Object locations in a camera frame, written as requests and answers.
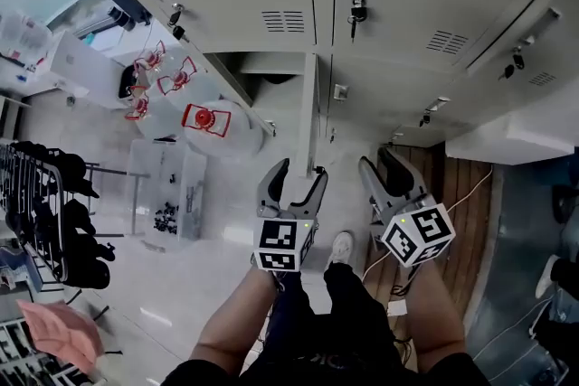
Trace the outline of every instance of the white shelf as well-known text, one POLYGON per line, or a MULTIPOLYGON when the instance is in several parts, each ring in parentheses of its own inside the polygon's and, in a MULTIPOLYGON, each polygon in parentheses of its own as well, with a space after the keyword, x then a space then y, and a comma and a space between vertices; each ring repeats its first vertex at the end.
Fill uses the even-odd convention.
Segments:
POLYGON ((303 74, 305 54, 301 52, 248 52, 241 74, 303 74))

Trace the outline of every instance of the plastic bin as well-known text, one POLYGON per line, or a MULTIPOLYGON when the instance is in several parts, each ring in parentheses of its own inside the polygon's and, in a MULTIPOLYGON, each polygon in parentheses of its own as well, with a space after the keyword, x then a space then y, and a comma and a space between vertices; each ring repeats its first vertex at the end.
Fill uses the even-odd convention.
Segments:
POLYGON ((134 140, 125 192, 129 236, 157 252, 177 251, 197 240, 206 166, 207 158, 191 151, 185 142, 134 140), (167 205, 175 213, 165 214, 167 205), (162 221, 168 224, 165 228, 156 222, 164 215, 171 218, 162 221))

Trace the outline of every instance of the tiled floor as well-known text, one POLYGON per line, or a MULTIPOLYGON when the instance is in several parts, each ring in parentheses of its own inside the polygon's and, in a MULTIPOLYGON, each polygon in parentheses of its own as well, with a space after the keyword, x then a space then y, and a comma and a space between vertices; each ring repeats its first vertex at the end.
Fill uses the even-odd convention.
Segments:
MULTIPOLYGON (((122 111, 99 108, 81 99, 68 108, 65 100, 59 91, 32 98, 20 138, 57 146, 110 169, 125 169, 130 143, 140 137, 133 123, 123 118, 122 111)), ((105 305, 113 308, 103 320, 114 335, 110 341, 125 355, 107 356, 101 367, 123 386, 161 382, 188 357, 205 321, 242 279, 250 265, 257 183, 282 158, 295 156, 296 134, 291 129, 281 131, 266 140, 257 156, 243 163, 209 160, 201 240, 171 254, 150 251, 130 237, 111 240, 117 247, 117 259, 110 265, 109 287, 85 291, 74 304, 86 308, 91 303, 93 310, 105 305)), ((359 246, 352 263, 358 272, 364 266, 370 207, 358 178, 357 160, 374 153, 375 147, 370 145, 339 139, 333 144, 318 141, 317 164, 326 167, 329 182, 318 215, 320 229, 302 277, 318 313, 330 308, 322 272, 336 233, 354 231, 359 246)), ((128 232, 125 178, 107 174, 95 177, 95 184, 101 192, 93 221, 99 232, 128 232)), ((310 186, 311 181, 292 176, 290 171, 282 204, 303 199, 310 186)))

